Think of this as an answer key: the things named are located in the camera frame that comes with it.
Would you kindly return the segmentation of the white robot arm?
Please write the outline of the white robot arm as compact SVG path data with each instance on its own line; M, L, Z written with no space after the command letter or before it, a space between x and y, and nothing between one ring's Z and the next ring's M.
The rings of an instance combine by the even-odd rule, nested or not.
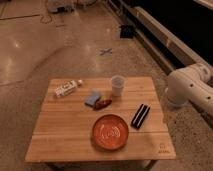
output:
M165 90L168 102L182 107L192 101L213 117L213 88L207 84L210 78L209 67L202 63L172 71L167 77Z

